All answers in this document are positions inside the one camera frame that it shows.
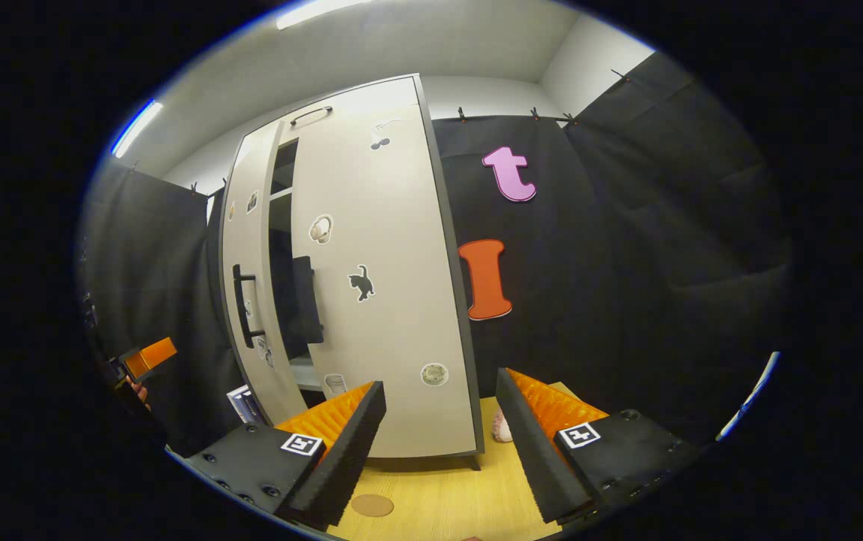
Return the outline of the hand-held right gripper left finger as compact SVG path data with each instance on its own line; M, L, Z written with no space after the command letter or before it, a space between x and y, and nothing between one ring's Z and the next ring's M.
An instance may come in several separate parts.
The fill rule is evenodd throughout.
M338 526L387 405L372 381L283 422L240 425L187 468L263 515L325 532Z

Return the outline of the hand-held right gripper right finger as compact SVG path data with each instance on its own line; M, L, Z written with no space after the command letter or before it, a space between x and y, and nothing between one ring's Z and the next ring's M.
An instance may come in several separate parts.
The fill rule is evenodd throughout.
M702 455L635 409L604 413L510 367L496 399L542 519L560 526L634 506Z

